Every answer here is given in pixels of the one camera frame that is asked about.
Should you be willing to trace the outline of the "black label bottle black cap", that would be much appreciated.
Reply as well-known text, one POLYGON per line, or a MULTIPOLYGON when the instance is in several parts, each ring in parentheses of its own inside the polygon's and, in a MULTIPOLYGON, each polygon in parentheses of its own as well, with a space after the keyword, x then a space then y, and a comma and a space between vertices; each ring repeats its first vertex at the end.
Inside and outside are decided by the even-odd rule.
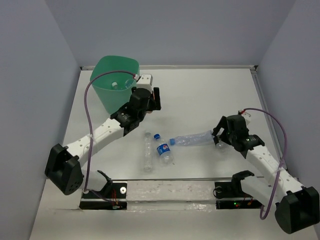
POLYGON ((227 143, 221 140, 220 135, 214 136, 213 142, 214 142, 215 148, 221 152, 225 151, 229 146, 227 143))

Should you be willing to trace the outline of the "large clear bottle white cap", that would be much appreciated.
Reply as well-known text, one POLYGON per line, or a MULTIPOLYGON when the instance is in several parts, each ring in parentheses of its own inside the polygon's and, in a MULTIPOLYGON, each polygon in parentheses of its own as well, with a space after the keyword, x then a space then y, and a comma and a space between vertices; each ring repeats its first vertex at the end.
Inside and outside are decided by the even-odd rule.
POLYGON ((119 84, 117 82, 113 82, 111 84, 111 87, 112 87, 112 90, 114 90, 114 91, 123 91, 126 89, 123 84, 119 84))

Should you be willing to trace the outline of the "pepsi label bottle blue cap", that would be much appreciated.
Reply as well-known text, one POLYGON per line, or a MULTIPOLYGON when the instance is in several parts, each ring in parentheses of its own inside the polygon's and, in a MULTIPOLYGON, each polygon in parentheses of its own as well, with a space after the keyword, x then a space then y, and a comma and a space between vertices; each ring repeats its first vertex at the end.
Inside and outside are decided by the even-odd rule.
POLYGON ((174 161, 172 151, 168 143, 157 133, 153 136, 156 143, 156 152, 162 165, 170 165, 174 161))

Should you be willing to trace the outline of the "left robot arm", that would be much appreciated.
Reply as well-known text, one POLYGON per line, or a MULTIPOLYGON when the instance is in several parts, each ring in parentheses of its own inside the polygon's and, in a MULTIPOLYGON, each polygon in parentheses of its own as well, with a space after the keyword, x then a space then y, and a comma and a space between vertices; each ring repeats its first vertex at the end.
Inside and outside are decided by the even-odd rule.
POLYGON ((50 150, 44 174, 66 196, 76 190, 90 191, 104 198, 113 181, 103 171, 83 170, 91 157, 108 144, 136 129, 148 112, 161 110, 160 89, 134 88, 129 102, 113 113, 92 133, 66 146, 56 144, 50 150))

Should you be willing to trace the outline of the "crushed clear bottle blue cap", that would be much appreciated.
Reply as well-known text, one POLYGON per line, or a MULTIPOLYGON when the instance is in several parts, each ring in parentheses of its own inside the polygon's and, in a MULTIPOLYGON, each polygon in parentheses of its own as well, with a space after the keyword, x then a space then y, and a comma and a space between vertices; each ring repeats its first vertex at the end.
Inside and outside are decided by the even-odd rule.
POLYGON ((202 146, 202 145, 212 145, 214 143, 214 138, 212 131, 208 130, 201 133, 189 134, 183 136, 176 136, 169 139, 169 144, 171 146, 202 146))

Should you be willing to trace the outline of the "slim clear bottle white cap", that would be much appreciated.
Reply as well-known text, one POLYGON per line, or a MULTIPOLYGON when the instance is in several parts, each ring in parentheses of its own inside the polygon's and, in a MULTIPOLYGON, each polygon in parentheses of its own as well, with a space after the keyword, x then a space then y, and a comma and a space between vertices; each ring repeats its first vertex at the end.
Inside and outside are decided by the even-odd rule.
POLYGON ((153 170, 153 144, 150 132, 144 133, 144 166, 146 172, 153 170))

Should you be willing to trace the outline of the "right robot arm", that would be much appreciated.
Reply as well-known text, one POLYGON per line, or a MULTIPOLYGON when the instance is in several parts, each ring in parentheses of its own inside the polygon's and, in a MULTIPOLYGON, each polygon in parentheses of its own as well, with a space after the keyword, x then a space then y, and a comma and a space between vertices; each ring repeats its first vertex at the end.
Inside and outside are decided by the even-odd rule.
POLYGON ((263 140, 250 134, 250 119, 244 114, 222 116, 213 129, 216 144, 232 146, 263 176, 260 181, 253 172, 235 173, 231 181, 215 183, 217 199, 252 197, 261 203, 261 214, 274 212, 276 222, 292 234, 320 222, 320 195, 314 187, 305 187, 292 177, 272 156, 263 140))

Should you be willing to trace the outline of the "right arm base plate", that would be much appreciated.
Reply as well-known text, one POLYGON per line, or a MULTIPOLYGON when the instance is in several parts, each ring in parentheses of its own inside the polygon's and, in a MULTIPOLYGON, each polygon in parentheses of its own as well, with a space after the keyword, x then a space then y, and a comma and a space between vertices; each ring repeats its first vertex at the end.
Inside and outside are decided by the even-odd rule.
POLYGON ((230 181, 217 181, 212 191, 217 210, 260 209, 262 204, 246 193, 236 193, 230 181))

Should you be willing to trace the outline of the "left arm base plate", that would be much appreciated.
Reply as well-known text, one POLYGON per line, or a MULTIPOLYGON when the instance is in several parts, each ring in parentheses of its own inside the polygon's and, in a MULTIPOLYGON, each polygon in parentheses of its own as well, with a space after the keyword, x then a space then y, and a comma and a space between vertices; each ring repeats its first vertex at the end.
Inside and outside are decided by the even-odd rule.
POLYGON ((111 189, 105 195, 100 192, 82 193, 79 208, 81 210, 119 211, 127 209, 127 181, 114 181, 111 189))

